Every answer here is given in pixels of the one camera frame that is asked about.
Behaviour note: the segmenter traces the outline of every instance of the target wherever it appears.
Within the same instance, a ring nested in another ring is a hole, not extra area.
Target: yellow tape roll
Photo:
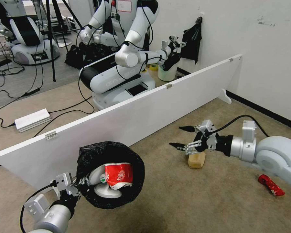
[[[158,65],[157,64],[151,64],[149,68],[150,68],[150,70],[155,71],[155,70],[158,70]]]

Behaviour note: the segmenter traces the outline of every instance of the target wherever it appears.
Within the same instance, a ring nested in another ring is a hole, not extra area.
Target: tripod
[[[71,8],[68,5],[68,3],[66,2],[66,0],[62,0],[62,1],[65,4],[65,6],[67,7],[67,9],[69,10],[69,12],[71,13],[73,19],[77,22],[77,24],[80,27],[79,29],[67,30],[67,28],[64,25],[64,21],[62,20],[61,12],[59,10],[57,1],[56,0],[52,0],[53,6],[54,6],[54,10],[55,10],[55,14],[56,14],[56,17],[57,17],[57,20],[58,20],[58,24],[59,24],[59,27],[61,29],[61,34],[63,36],[65,47],[66,47],[66,50],[68,52],[68,47],[67,47],[67,43],[66,43],[66,39],[65,39],[64,33],[67,33],[67,32],[70,32],[70,31],[82,30],[83,26],[81,25],[81,23],[79,22],[79,20],[77,19],[77,17],[73,13],[73,11],[71,10]],[[55,33],[52,32],[51,15],[50,15],[50,10],[49,10],[49,0],[46,0],[46,15],[47,15],[47,20],[48,20],[48,31],[47,31],[47,34],[48,34],[48,39],[50,40],[50,45],[51,45],[51,60],[52,60],[53,82],[56,82],[54,51],[53,51],[53,35]]]

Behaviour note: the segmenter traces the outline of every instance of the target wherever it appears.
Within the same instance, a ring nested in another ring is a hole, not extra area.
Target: black trash bag
[[[145,165],[142,159],[128,146],[113,141],[100,142],[80,148],[77,167],[77,180],[89,177],[90,173],[105,163],[128,162],[133,166],[133,185],[120,188],[122,196],[119,198],[104,198],[98,196],[94,186],[87,184],[79,190],[86,200],[101,209],[114,209],[135,200],[139,195],[145,179]]]
[[[181,55],[179,53],[172,52],[167,60],[162,65],[164,71],[169,71],[170,68],[180,61]]]
[[[81,69],[88,64],[117,52],[118,50],[119,48],[109,47],[103,44],[93,43],[87,46],[81,42],[79,47],[76,45],[71,46],[66,55],[65,63],[77,69]]]
[[[181,57],[195,61],[198,60],[199,46],[201,41],[201,23],[202,17],[199,17],[195,25],[188,30],[183,31],[182,41],[186,42],[185,47],[181,49]]]

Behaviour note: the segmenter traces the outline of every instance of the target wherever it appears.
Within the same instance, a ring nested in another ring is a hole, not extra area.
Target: white power supply
[[[43,123],[46,123],[48,121],[51,121],[51,117],[49,115],[49,112],[45,109],[42,109],[40,111],[31,113],[29,115],[23,116],[19,119],[15,120],[16,129],[22,133],[26,130],[29,130],[33,127],[36,127],[38,125],[41,125]]]

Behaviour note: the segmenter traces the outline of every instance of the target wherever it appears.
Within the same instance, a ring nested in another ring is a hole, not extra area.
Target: crumpled red cup
[[[117,190],[133,184],[133,166],[130,163],[107,163],[105,174],[111,189]]]
[[[265,185],[274,196],[284,196],[285,192],[275,184],[267,175],[260,175],[258,181]]]

